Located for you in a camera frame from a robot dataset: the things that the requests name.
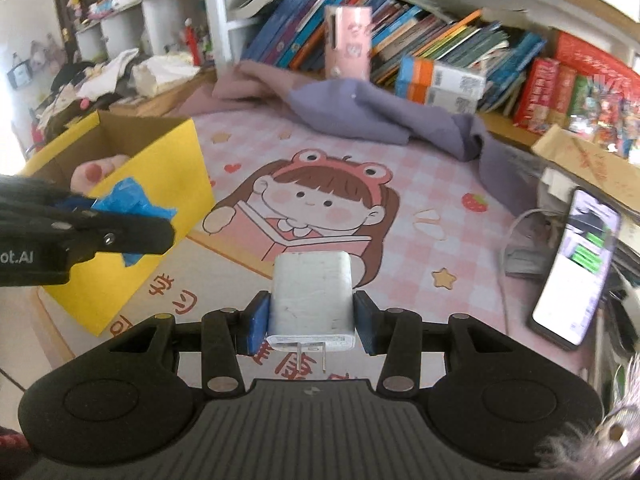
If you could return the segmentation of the pink plush pig toy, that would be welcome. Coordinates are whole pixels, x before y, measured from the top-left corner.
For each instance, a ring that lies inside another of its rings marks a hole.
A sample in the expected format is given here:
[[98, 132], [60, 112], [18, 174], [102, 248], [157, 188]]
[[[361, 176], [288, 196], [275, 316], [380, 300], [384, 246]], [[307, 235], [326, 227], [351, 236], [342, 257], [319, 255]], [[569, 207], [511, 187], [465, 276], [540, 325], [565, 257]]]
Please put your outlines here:
[[70, 178], [70, 190], [87, 195], [114, 171], [124, 166], [129, 159], [127, 155], [115, 155], [83, 162], [74, 170]]

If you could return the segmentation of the blue wrapper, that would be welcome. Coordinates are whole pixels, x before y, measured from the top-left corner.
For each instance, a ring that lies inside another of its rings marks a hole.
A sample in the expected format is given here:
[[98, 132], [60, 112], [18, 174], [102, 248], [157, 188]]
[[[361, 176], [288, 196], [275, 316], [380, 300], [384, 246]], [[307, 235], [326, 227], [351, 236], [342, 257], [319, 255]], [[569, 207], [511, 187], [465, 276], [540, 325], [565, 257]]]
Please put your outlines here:
[[96, 200], [92, 209], [119, 216], [119, 226], [124, 228], [124, 248], [142, 248], [141, 254], [122, 253], [126, 268], [137, 264], [144, 255], [163, 255], [175, 243], [176, 231], [171, 220], [177, 211], [154, 205], [134, 178], [117, 182], [111, 192]]

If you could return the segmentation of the large white charger plug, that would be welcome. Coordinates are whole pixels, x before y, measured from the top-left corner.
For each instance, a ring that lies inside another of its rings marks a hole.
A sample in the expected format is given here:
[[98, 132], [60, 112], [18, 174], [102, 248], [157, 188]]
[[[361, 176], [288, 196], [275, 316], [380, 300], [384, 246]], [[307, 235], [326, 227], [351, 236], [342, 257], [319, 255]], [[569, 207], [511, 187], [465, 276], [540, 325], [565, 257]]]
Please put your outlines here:
[[352, 263], [347, 252], [292, 252], [273, 266], [266, 341], [278, 351], [328, 355], [355, 348]]

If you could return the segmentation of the pink checkered tablecloth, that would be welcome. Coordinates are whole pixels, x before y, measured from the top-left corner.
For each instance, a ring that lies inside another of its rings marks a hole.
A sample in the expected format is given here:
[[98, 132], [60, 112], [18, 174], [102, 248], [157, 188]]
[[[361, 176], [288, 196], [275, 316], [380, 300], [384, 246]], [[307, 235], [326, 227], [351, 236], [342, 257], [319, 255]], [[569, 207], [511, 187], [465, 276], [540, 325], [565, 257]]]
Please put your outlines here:
[[37, 154], [27, 172], [59, 185], [83, 162], [128, 162], [96, 187], [136, 180], [175, 211], [175, 246], [132, 266], [99, 254], [70, 282], [26, 300], [53, 366], [157, 313], [192, 322], [242, 309], [293, 252], [346, 252], [352, 281], [383, 308], [444, 322], [462, 312], [574, 373], [592, 349], [565, 351], [526, 324], [533, 284], [500, 278], [512, 216], [477, 166], [432, 144], [385, 145], [326, 136], [268, 108], [184, 120], [96, 113]]

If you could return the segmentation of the pile of clothes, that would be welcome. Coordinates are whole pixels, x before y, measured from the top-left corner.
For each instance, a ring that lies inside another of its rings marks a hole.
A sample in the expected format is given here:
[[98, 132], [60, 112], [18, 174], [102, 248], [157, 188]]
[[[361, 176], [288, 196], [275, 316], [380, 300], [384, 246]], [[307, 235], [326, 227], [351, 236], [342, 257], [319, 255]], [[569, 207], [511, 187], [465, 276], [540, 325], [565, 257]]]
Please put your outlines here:
[[133, 48], [104, 63], [65, 64], [54, 77], [50, 96], [36, 111], [32, 128], [36, 148], [43, 148], [95, 110], [108, 110], [118, 100], [132, 96], [132, 69], [143, 60], [140, 50]]

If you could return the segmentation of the yellow cardboard box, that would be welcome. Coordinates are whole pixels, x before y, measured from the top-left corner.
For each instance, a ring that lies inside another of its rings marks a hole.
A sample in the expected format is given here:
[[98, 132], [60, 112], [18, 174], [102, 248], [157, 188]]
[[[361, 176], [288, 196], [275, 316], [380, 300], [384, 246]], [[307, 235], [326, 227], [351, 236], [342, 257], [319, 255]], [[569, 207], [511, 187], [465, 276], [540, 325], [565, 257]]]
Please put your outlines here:
[[[95, 112], [32, 156], [23, 172], [68, 188], [81, 164], [116, 155], [126, 162], [87, 193], [95, 210], [166, 219], [181, 240], [213, 208], [198, 134], [186, 118]], [[98, 336], [159, 264], [160, 257], [119, 249], [76, 264], [68, 283], [47, 292]]]

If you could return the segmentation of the wooden chessboard box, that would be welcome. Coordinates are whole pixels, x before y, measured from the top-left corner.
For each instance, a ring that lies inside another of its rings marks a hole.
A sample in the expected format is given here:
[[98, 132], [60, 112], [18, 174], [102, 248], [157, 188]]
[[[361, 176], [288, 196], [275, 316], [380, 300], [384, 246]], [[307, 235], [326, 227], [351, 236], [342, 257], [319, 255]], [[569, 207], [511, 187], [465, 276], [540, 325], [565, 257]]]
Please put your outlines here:
[[152, 98], [146, 98], [145, 96], [123, 98], [113, 103], [108, 111], [119, 116], [162, 117], [180, 106], [203, 84], [214, 84], [216, 81], [216, 70], [211, 68], [210, 70], [204, 70], [193, 79]]

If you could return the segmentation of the black smartphone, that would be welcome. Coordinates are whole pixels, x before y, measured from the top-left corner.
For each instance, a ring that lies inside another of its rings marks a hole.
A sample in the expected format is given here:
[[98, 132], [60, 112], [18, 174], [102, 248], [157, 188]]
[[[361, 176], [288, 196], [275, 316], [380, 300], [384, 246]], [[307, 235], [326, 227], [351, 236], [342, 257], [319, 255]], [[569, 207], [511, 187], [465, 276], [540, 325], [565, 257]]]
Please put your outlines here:
[[610, 272], [622, 216], [575, 188], [560, 241], [528, 326], [563, 349], [584, 342]]

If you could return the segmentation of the white tissue bag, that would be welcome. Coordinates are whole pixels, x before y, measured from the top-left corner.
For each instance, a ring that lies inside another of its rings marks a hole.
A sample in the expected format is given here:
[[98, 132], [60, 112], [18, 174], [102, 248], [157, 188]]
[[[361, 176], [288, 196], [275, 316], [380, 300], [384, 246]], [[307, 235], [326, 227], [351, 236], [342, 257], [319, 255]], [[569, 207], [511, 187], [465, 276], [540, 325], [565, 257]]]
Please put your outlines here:
[[147, 58], [132, 68], [131, 77], [139, 96], [154, 98], [193, 79], [200, 71], [192, 55], [177, 52]]

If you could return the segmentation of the stack of books right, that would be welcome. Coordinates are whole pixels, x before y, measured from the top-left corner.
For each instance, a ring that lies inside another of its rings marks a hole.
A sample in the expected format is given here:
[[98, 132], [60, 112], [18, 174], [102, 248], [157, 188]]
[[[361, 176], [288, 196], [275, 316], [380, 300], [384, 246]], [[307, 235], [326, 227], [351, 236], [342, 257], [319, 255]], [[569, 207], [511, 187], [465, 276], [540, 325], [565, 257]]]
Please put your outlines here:
[[608, 408], [623, 394], [626, 369], [639, 354], [639, 254], [623, 243], [615, 249], [594, 322], [589, 381]]

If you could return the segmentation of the purple pink cloth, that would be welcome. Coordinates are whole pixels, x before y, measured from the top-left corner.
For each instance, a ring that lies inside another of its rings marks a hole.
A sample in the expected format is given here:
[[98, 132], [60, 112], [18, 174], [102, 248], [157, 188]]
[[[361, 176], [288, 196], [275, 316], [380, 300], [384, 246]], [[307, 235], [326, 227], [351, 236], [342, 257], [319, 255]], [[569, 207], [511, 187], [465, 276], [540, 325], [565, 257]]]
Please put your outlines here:
[[533, 185], [518, 173], [506, 147], [477, 115], [411, 102], [366, 80], [319, 80], [242, 61], [212, 84], [198, 86], [169, 115], [195, 117], [264, 104], [329, 136], [393, 145], [426, 141], [460, 162], [477, 160], [480, 184], [514, 216], [537, 205]]

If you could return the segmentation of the orange blue white boxes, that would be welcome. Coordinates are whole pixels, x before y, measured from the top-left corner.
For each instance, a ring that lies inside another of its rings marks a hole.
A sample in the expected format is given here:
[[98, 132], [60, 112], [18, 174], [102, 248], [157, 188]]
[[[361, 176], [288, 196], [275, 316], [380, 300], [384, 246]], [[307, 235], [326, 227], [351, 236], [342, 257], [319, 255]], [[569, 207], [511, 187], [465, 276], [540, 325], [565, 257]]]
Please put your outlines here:
[[395, 94], [451, 114], [474, 114], [485, 86], [486, 78], [472, 70], [405, 56], [399, 65]]

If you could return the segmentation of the brown paper envelope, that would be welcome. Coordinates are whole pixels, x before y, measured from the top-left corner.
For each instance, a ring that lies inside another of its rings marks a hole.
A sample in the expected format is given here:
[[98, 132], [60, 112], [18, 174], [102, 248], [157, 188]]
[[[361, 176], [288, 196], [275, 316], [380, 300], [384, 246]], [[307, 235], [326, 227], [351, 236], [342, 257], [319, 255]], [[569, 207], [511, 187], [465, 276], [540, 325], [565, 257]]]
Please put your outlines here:
[[552, 126], [530, 149], [546, 162], [590, 184], [625, 209], [638, 214], [639, 168], [625, 159], [557, 125]]

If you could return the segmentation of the red book set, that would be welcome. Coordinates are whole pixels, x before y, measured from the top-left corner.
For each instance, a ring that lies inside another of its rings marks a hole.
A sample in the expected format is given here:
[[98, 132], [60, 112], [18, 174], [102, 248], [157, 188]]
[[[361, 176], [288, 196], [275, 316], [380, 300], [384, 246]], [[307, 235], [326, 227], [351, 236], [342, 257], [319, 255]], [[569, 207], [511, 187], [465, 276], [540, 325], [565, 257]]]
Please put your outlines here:
[[558, 126], [624, 159], [639, 148], [639, 75], [568, 32], [552, 30], [535, 58], [513, 123], [536, 136]]

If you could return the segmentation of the pink cylindrical container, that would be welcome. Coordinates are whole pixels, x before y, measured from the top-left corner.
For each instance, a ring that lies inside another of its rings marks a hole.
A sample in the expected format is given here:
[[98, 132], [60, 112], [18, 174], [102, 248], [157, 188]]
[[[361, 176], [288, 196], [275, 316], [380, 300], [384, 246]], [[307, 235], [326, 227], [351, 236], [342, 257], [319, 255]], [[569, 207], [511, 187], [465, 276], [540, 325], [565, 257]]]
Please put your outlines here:
[[324, 10], [326, 78], [370, 78], [372, 11], [368, 6], [327, 6]]

